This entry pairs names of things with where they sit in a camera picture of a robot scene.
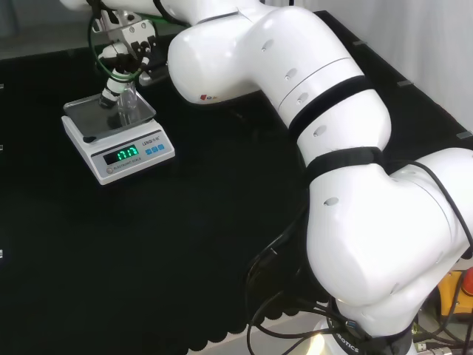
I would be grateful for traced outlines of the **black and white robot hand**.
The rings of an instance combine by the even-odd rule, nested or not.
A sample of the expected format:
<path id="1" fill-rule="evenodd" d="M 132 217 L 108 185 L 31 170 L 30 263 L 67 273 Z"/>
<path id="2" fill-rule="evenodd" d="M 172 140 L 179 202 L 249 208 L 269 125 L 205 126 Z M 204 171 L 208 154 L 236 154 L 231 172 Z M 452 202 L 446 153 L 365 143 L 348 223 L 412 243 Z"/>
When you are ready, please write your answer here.
<path id="1" fill-rule="evenodd" d="M 104 109 L 114 107 L 131 85 L 148 86 L 169 76 L 156 28 L 158 18 L 104 4 L 93 9 L 87 41 L 95 64 L 107 81 L 99 97 Z"/>

